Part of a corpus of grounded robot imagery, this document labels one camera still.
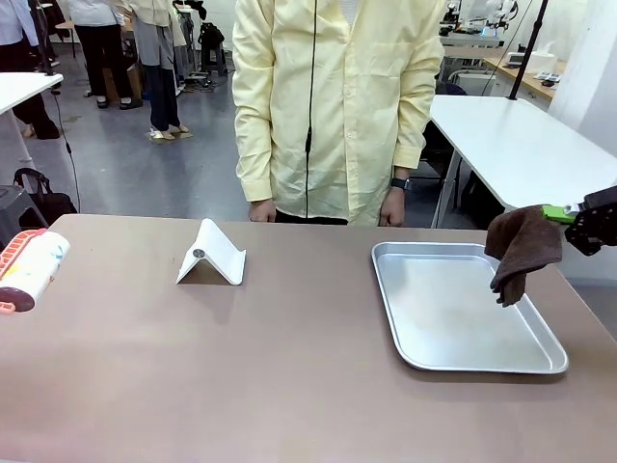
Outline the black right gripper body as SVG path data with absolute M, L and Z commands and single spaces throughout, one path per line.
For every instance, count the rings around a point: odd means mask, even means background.
M 617 214 L 617 185 L 586 195 L 582 205 L 584 216 L 612 217 Z

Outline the brown towel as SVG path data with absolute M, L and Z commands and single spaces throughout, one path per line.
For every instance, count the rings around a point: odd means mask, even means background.
M 489 225 L 485 254 L 499 261 L 490 288 L 503 308 L 524 295 L 529 273 L 562 260 L 562 242 L 556 223 L 545 217 L 541 205 L 512 210 Z

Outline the person's left hand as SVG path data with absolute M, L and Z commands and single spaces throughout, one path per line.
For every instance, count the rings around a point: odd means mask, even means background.
M 380 210 L 380 227 L 402 227 L 405 221 L 405 191 L 392 187 Z

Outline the white table with grey legs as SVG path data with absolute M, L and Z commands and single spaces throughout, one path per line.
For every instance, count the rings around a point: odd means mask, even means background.
M 437 95 L 431 117 L 454 148 L 433 228 L 444 218 L 460 161 L 507 210 L 573 204 L 617 183 L 617 157 L 522 99 Z

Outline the silver metal tray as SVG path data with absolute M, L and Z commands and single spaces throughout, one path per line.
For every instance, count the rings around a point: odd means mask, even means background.
M 568 355 L 528 296 L 504 308 L 474 243 L 381 242 L 371 258 L 394 346 L 428 371 L 558 375 Z

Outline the black stand pole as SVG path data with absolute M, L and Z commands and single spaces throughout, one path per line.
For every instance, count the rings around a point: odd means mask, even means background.
M 534 24 L 533 24 L 533 28 L 532 28 L 531 35 L 530 35 L 530 38 L 529 38 L 529 42 L 528 42 L 528 44 L 527 44 L 527 46 L 525 48 L 525 52 L 523 54 L 523 61 L 522 61 L 521 65 L 520 65 L 520 67 L 519 67 L 519 71 L 518 71 L 517 76 L 515 78 L 515 82 L 514 82 L 514 84 L 512 86 L 511 92 L 510 92 L 509 96 L 507 97 L 509 100 L 516 100 L 517 99 L 518 91 L 519 91 L 520 86 L 521 86 L 521 84 L 523 82 L 523 78 L 524 78 L 524 75 L 526 73 L 526 69 L 527 69 L 527 66 L 528 66 L 528 63 L 529 63 L 529 60 L 530 60 L 530 57 L 531 57 L 531 53 L 532 53 L 532 51 L 534 49 L 534 46 L 536 44 L 536 41 L 538 39 L 540 30 L 541 30 L 542 25 L 543 25 L 543 20 L 544 20 L 545 14 L 546 14 L 546 10 L 548 8 L 548 3 L 549 3 L 549 0 L 542 0 L 542 2 L 541 2 L 540 8 L 539 8 L 539 12 L 538 12 L 537 17 L 536 17 L 536 19 L 534 21 Z

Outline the person in yellow coat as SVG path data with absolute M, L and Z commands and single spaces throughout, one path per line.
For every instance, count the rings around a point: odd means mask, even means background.
M 237 0 L 236 174 L 279 223 L 379 226 L 411 179 L 443 60 L 444 0 Z

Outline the white folded lint roller stand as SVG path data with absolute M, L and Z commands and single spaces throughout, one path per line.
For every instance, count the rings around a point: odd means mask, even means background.
M 196 239 L 185 253 L 175 283 L 179 284 L 202 260 L 207 261 L 229 284 L 243 282 L 247 251 L 238 250 L 211 219 L 201 221 Z

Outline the black step stool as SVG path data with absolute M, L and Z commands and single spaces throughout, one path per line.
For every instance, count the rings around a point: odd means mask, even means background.
M 198 44 L 201 46 L 201 72 L 216 71 L 219 77 L 228 75 L 228 67 L 223 43 L 225 36 L 211 22 L 203 22 L 200 28 Z

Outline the bystander in grey apron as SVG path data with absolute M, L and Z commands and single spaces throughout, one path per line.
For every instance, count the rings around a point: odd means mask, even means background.
M 174 50 L 186 44 L 173 0 L 121 0 L 130 18 L 150 104 L 150 137 L 172 141 L 190 130 L 177 110 Z

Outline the bystander in black trousers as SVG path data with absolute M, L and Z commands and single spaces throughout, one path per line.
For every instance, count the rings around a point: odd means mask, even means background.
M 139 108 L 133 95 L 121 45 L 123 16 L 115 0 L 67 0 L 70 19 L 81 42 L 92 95 L 97 107 L 109 106 L 103 69 L 111 70 L 120 109 Z

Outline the black backpack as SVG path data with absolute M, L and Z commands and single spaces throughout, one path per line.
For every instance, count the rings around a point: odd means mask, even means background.
M 77 208 L 66 193 L 55 193 L 51 189 L 49 178 L 32 168 L 20 168 L 15 171 L 13 183 L 25 187 L 25 180 L 32 180 L 35 188 L 30 197 L 48 225 L 52 225 L 60 217 L 77 214 Z

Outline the grey plastic stool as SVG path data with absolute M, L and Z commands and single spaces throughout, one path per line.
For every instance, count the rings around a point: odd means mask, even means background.
M 0 185 L 0 252 L 20 232 L 20 219 L 24 215 L 35 217 L 35 228 L 47 228 L 48 223 L 22 187 L 15 185 Z

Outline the bystander in dark wide trousers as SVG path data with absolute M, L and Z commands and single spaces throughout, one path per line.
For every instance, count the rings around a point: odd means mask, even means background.
M 28 0 L 0 0 L 0 72 L 35 73 L 39 45 Z M 59 128 L 48 116 L 40 94 L 18 103 L 13 113 L 25 125 L 25 137 L 60 138 Z

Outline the small white table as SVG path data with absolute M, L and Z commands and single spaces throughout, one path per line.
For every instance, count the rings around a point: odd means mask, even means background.
M 61 84 L 61 73 L 47 75 L 41 72 L 0 72 L 0 122 L 8 125 L 17 141 L 14 156 L 21 164 L 31 164 L 32 157 L 21 135 L 13 109 L 26 99 Z

